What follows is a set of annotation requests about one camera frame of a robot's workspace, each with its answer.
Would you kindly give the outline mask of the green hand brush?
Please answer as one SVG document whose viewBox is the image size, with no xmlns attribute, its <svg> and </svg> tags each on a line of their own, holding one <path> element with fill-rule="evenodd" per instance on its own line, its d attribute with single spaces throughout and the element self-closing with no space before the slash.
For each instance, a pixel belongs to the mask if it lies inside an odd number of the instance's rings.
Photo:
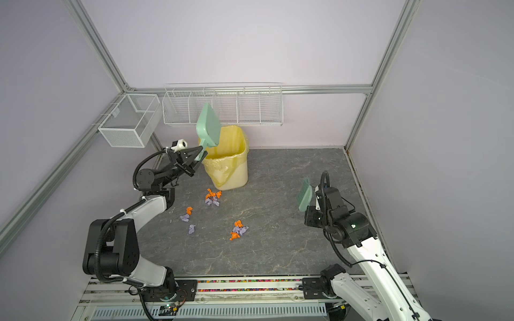
<svg viewBox="0 0 514 321">
<path fill-rule="evenodd" d="M 305 177 L 302 180 L 301 190 L 297 195 L 297 207 L 299 212 L 305 212 L 311 204 L 313 198 L 313 186 L 311 180 Z"/>
</svg>

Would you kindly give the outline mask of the green plastic dustpan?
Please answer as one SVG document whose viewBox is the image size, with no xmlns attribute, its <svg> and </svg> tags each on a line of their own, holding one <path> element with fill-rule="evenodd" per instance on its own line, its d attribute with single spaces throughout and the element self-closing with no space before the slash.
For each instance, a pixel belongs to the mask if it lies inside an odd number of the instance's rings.
<svg viewBox="0 0 514 321">
<path fill-rule="evenodd" d="M 203 147 L 203 151 L 219 145 L 221 128 L 222 125 L 211 104 L 205 103 L 196 123 L 199 145 Z"/>
</svg>

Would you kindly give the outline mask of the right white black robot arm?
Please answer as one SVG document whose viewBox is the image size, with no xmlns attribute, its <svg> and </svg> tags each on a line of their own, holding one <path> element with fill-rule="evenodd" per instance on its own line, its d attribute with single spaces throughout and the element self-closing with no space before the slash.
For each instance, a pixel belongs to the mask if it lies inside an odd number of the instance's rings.
<svg viewBox="0 0 514 321">
<path fill-rule="evenodd" d="M 431 320 L 392 266 L 369 219 L 331 185 L 327 171 L 316 186 L 303 179 L 297 203 L 305 225 L 322 230 L 340 260 L 320 273 L 315 291 L 341 298 L 364 320 Z"/>
</svg>

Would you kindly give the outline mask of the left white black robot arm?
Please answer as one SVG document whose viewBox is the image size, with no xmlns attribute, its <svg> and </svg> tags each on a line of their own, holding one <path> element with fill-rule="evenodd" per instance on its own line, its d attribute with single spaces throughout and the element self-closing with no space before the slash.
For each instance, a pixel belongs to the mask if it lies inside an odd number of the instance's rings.
<svg viewBox="0 0 514 321">
<path fill-rule="evenodd" d="M 194 176 L 206 156 L 202 146 L 174 147 L 143 159 L 132 176 L 133 187 L 141 193 L 138 202 L 109 219 L 97 219 L 90 224 L 83 272 L 104 284 L 122 282 L 174 296 L 178 286 L 173 270 L 144 258 L 137 234 L 153 218 L 171 208 L 180 176 Z"/>
</svg>

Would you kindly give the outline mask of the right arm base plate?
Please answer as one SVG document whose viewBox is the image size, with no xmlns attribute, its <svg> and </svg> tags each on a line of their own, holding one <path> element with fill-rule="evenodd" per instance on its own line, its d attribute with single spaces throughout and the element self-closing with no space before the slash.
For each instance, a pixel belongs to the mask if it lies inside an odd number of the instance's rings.
<svg viewBox="0 0 514 321">
<path fill-rule="evenodd" d="M 329 293 L 329 286 L 321 277 L 303 278 L 299 289 L 302 290 L 304 299 L 320 300 L 332 298 Z"/>
</svg>

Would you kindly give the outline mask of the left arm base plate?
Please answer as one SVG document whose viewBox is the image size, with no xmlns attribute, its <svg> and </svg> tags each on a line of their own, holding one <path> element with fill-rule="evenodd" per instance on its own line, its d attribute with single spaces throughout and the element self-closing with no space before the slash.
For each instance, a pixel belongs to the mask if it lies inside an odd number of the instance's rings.
<svg viewBox="0 0 514 321">
<path fill-rule="evenodd" d="M 144 288 L 142 296 L 145 302 L 192 302 L 198 289 L 194 279 L 176 280 L 174 292 L 165 286 Z"/>
</svg>

